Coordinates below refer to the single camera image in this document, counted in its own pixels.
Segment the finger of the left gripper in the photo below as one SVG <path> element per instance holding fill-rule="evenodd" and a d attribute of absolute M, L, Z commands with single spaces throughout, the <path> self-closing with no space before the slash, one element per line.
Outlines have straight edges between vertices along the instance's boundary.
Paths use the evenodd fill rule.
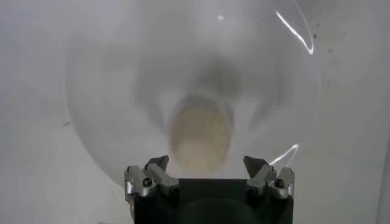
<path fill-rule="evenodd" d="M 179 180 L 166 173 L 169 156 L 151 158 L 143 169 L 129 166 L 124 171 L 125 200 L 133 203 L 136 196 L 153 197 L 157 192 L 173 198 L 180 194 Z"/>
<path fill-rule="evenodd" d="M 282 167 L 279 172 L 264 159 L 244 156 L 244 165 L 250 176 L 246 180 L 247 190 L 256 197 L 270 192 L 273 198 L 284 200 L 294 197 L 295 173 L 289 167 Z"/>

